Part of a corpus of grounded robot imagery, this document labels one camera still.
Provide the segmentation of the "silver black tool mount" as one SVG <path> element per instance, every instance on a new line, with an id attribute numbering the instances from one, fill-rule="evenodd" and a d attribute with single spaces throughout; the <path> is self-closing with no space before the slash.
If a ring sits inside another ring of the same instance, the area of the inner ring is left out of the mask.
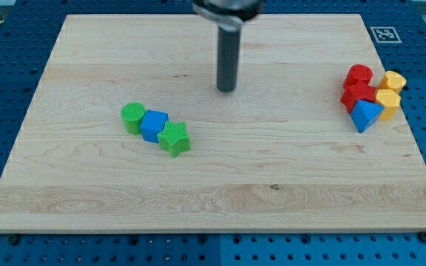
<path id="1" fill-rule="evenodd" d="M 247 21 L 258 16 L 263 0 L 193 0 L 193 10 L 202 18 L 227 31 L 240 31 Z"/>

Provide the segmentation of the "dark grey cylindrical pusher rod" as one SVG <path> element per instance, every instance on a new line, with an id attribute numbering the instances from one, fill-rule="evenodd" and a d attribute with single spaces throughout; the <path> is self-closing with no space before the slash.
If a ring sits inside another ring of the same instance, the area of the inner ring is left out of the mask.
<path id="1" fill-rule="evenodd" d="M 218 27 L 217 36 L 217 89 L 232 92 L 237 84 L 240 53 L 240 31 Z"/>

